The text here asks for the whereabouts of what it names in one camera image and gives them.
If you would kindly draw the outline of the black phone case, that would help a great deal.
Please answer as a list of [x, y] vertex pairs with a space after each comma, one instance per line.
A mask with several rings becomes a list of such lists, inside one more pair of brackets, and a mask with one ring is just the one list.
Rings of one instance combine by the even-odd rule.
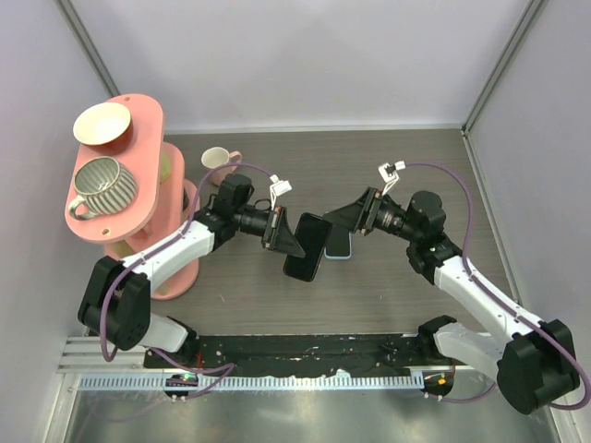
[[318, 215], [303, 213], [295, 229], [295, 238], [302, 246], [305, 255], [303, 257], [287, 256], [283, 264], [283, 274], [299, 281], [313, 281], [331, 231], [330, 222]]

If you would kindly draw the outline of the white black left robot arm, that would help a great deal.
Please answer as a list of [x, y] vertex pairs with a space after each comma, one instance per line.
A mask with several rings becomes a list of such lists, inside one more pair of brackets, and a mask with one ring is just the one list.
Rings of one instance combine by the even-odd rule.
[[292, 187], [276, 175], [270, 180], [266, 209], [250, 203], [254, 186], [247, 176], [229, 174], [208, 203], [163, 240], [123, 260], [105, 256], [95, 264], [78, 320], [97, 333], [105, 361], [113, 361], [117, 351], [143, 345], [164, 351], [175, 367], [190, 366], [197, 346], [187, 339], [188, 328], [152, 314], [151, 297], [178, 271], [215, 252], [236, 233], [257, 236], [266, 250], [305, 256], [290, 229], [285, 207], [277, 203]]

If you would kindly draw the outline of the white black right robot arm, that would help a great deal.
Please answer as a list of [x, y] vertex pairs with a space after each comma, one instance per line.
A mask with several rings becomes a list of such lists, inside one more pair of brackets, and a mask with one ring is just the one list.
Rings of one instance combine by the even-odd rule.
[[578, 364], [573, 336], [559, 320], [546, 322], [491, 284], [470, 262], [466, 251], [444, 232], [446, 214], [438, 195], [418, 191], [402, 208], [376, 188], [355, 202], [329, 211], [325, 220], [351, 233], [380, 230], [409, 245], [414, 271], [458, 301], [486, 330], [475, 333], [450, 317], [422, 325], [418, 356], [435, 365], [458, 360], [496, 382], [505, 400], [530, 414], [577, 390], [590, 387]]

